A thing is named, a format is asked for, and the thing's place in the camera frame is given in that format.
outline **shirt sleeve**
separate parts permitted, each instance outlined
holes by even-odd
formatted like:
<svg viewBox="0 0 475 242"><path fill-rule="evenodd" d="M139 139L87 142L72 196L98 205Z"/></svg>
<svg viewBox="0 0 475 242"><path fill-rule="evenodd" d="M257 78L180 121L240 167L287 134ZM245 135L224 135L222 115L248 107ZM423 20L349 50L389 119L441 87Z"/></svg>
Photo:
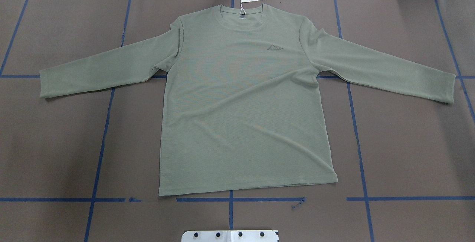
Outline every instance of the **shirt sleeve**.
<svg viewBox="0 0 475 242"><path fill-rule="evenodd" d="M178 18L160 36L39 72L41 98L102 90L144 82L159 69L169 71L183 44Z"/></svg>
<svg viewBox="0 0 475 242"><path fill-rule="evenodd" d="M375 51L317 30L305 17L300 43L310 63L345 81L404 95L453 103L455 75Z"/></svg>

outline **shirt logo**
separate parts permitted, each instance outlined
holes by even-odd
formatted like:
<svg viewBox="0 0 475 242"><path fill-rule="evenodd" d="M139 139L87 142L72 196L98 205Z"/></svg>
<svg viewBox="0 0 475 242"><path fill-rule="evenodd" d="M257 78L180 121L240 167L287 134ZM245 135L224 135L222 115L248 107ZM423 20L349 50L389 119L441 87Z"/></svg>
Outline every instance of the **shirt logo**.
<svg viewBox="0 0 475 242"><path fill-rule="evenodd" d="M268 50L282 50L282 49L283 49L282 47L280 47L280 46L275 46L274 44L272 44L272 45L268 48Z"/></svg>

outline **white bracket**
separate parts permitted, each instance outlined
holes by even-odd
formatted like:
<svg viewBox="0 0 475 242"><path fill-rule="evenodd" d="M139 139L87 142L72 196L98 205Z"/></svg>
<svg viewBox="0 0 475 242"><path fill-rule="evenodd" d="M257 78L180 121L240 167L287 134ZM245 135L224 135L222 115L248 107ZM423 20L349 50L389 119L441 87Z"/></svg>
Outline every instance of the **white bracket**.
<svg viewBox="0 0 475 242"><path fill-rule="evenodd" d="M279 242L277 230L186 231L181 242Z"/></svg>

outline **long-sleeve shirt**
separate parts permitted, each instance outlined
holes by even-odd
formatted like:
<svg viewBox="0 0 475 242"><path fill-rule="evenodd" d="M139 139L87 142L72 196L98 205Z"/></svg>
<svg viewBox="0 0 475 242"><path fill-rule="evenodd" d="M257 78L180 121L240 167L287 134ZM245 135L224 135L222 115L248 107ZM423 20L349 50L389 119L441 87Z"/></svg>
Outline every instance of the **long-sleeve shirt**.
<svg viewBox="0 0 475 242"><path fill-rule="evenodd" d="M159 69L168 72L159 195L337 182L322 71L445 103L455 83L304 16L263 4L242 18L218 5L178 17L160 36L40 71L41 97L144 82Z"/></svg>

